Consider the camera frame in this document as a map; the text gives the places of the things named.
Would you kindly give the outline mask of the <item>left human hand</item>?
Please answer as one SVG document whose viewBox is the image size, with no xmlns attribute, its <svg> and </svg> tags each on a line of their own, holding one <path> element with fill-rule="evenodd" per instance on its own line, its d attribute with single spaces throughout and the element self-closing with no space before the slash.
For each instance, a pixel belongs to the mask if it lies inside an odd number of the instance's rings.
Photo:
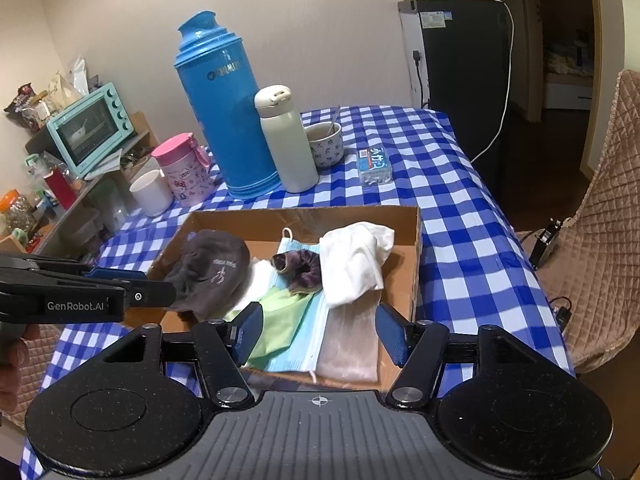
<svg viewBox="0 0 640 480">
<path fill-rule="evenodd" d="M 9 346 L 6 356 L 8 364 L 2 365 L 0 373 L 0 405 L 2 413 L 12 412 L 17 406 L 17 391 L 20 388 L 21 367 L 29 360 L 26 340 L 35 340 L 40 336 L 37 324 L 27 325 L 21 339 Z"/>
</svg>

